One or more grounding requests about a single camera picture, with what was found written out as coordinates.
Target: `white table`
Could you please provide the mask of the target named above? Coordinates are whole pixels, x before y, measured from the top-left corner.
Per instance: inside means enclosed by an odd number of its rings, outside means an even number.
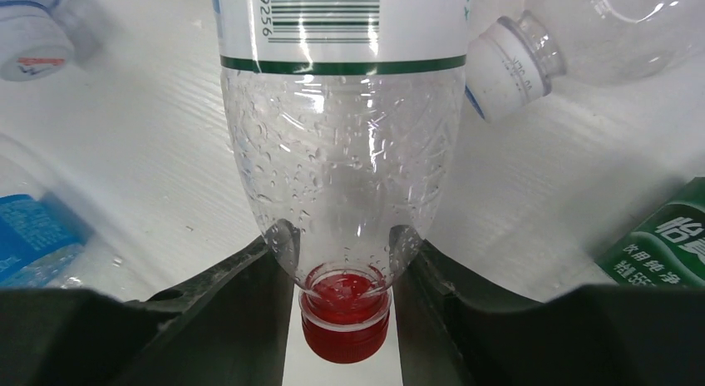
[[[210,0],[99,1],[116,25],[104,52],[84,68],[0,83],[0,124],[64,180],[57,193],[138,279],[123,291],[145,298],[258,230],[229,150]],[[512,14],[509,1],[475,0],[472,36]],[[630,87],[561,80],[498,124],[467,107],[429,239],[535,299],[607,281],[593,256],[703,173],[704,80],[701,57]],[[295,309],[284,383],[401,384],[394,330],[373,359],[331,365],[308,350]]]

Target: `green label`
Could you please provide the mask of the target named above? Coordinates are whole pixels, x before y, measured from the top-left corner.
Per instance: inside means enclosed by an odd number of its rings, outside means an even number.
[[[705,285],[705,179],[613,246],[598,265],[620,284]]]

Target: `red bottle cap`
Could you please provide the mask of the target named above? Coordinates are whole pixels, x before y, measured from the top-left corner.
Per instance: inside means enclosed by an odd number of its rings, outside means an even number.
[[[360,275],[334,275],[301,292],[303,336],[322,359],[352,364],[375,354],[387,338],[389,290],[365,295],[372,282]]]

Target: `bottle neck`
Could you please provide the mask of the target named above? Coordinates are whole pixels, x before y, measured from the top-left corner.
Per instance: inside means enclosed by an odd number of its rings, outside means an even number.
[[[536,66],[543,73],[546,94],[548,95],[551,91],[551,80],[554,77],[564,76],[567,70],[556,40],[528,10],[521,13],[521,17],[517,21],[501,17],[498,23],[511,30],[525,44]]]

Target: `barcode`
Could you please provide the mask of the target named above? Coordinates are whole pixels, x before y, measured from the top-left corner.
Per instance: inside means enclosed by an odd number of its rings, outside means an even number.
[[[377,41],[379,0],[271,0],[273,43]]]

